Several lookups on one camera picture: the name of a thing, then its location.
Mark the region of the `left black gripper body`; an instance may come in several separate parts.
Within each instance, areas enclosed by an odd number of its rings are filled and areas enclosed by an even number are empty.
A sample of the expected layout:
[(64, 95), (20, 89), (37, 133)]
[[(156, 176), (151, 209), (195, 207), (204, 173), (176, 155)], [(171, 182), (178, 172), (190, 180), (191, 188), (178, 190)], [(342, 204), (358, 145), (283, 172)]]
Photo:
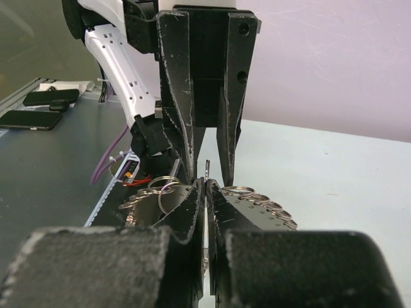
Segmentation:
[[(187, 10), (190, 21), (190, 68), (195, 99), (195, 126), (216, 127), (223, 85), (227, 17), (239, 9), (235, 1), (124, 1), (128, 43), (142, 54), (152, 53), (159, 63), (157, 14), (162, 10)], [(257, 34), (261, 21), (257, 17)]]

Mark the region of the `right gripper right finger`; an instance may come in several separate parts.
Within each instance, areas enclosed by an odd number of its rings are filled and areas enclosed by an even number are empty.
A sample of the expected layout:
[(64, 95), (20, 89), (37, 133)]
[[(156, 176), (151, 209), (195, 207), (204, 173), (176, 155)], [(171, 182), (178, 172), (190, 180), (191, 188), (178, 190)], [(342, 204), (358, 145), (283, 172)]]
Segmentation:
[(366, 234), (263, 230), (207, 183), (210, 291), (217, 307), (402, 307)]

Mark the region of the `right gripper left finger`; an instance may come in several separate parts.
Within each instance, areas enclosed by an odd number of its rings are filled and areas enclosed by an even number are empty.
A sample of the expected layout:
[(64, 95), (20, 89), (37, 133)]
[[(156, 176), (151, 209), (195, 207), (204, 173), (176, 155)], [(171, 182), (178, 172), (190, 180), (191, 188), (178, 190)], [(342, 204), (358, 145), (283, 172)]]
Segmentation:
[(197, 307), (203, 296), (204, 181), (151, 227), (53, 227), (22, 244), (2, 307)]

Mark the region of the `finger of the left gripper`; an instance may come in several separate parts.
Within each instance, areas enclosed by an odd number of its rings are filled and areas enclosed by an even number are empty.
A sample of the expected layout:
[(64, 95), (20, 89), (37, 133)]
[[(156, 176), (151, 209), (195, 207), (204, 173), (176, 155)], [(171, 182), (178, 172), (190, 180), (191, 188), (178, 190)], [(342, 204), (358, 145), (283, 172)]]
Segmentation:
[(241, 117), (256, 35), (257, 17), (252, 12), (228, 13), (216, 133), (225, 186), (231, 186), (234, 182), (235, 151), (241, 133)]
[(157, 14), (164, 134), (182, 161), (186, 181), (197, 179), (197, 163), (205, 128), (195, 126), (195, 99), (190, 68), (189, 12)]

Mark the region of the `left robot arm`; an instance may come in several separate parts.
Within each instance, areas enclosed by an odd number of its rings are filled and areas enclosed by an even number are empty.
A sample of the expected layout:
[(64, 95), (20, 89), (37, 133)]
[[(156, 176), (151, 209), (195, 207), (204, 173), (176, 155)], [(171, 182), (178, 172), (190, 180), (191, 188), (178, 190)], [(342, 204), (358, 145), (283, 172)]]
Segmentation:
[(171, 148), (193, 182), (205, 130), (215, 128), (232, 185), (258, 17), (234, 1), (63, 1), (62, 9), (118, 96), (134, 152)]

